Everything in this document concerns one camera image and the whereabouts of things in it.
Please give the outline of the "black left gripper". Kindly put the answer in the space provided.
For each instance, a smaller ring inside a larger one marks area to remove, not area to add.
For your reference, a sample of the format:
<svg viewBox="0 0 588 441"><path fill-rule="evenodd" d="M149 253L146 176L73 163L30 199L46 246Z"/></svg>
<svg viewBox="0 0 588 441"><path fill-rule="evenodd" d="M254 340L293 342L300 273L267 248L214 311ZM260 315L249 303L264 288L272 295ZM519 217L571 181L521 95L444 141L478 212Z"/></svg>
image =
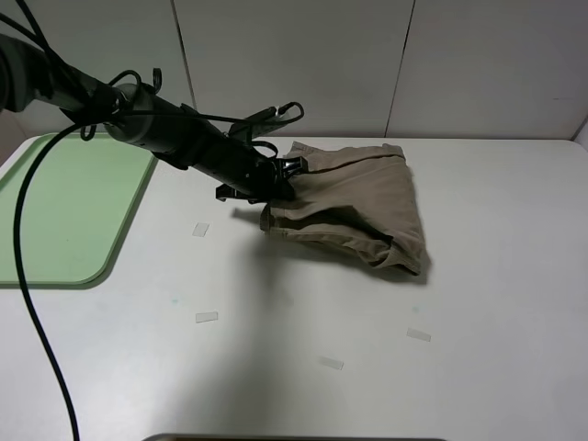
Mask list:
<svg viewBox="0 0 588 441"><path fill-rule="evenodd" d="M215 189L219 201L246 200L250 204L271 200L293 200L296 192L289 179L308 172L302 157L253 159L229 165L220 173L221 185Z"/></svg>

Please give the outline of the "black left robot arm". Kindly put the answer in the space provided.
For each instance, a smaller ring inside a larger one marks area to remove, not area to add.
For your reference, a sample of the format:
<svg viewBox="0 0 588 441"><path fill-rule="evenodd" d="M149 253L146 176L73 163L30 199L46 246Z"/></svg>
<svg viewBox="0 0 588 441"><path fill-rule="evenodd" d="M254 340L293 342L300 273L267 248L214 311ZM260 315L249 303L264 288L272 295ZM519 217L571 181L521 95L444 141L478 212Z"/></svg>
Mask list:
<svg viewBox="0 0 588 441"><path fill-rule="evenodd" d="M1 107L23 111L31 102L57 107L81 126L102 124L117 141L142 148L179 170L194 168L220 182L217 199L292 200L294 175L308 170L307 161L257 149L260 136L288 124L284 114L291 104L269 107L247 119L237 119L223 133L215 117L187 105L175 106L157 95L161 75L151 85L105 84L74 68L65 73L32 45L9 36L1 38Z"/></svg>

